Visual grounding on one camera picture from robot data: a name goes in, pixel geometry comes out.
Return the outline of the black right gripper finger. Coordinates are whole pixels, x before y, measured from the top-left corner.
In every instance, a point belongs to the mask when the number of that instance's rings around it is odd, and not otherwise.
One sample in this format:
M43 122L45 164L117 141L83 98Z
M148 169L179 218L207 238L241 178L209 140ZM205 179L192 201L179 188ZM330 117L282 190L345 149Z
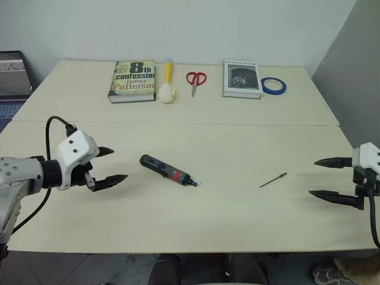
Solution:
M342 169L345 167L352 167L351 157L332 157L326 159L320 159L314 162L314 165Z
M328 201L333 204L348 205L348 206L357 208L358 210L364 210L363 197L341 195L335 191L325 191L325 190L309 191L309 193L319 199Z

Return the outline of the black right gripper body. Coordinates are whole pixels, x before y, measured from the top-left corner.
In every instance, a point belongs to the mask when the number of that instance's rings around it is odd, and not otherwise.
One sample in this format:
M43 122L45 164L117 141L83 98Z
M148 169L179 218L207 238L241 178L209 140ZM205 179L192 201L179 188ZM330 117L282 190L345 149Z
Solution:
M374 170L356 166L353 170L354 194L357 197L368 197L368 189L374 196L379 196L379 174Z

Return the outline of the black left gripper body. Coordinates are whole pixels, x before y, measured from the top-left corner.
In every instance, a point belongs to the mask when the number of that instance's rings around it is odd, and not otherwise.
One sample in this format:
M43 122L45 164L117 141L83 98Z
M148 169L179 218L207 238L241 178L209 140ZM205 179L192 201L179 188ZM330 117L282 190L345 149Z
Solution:
M91 192L100 191L99 184L90 174L92 169L93 165L90 161L75 166L71 172L71 186L86 186Z

